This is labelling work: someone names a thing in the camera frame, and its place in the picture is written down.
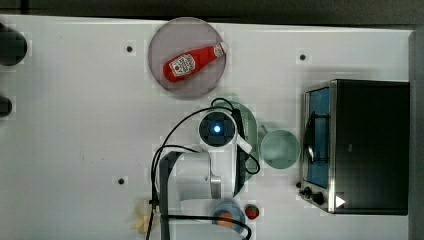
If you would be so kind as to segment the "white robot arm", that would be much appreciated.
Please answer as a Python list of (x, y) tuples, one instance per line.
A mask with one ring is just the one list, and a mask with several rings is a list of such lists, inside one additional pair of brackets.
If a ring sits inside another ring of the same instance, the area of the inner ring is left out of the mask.
[(250, 240), (252, 230), (233, 202), (252, 152), (241, 112), (203, 110), (196, 136), (196, 150), (171, 151), (155, 164), (160, 240)]

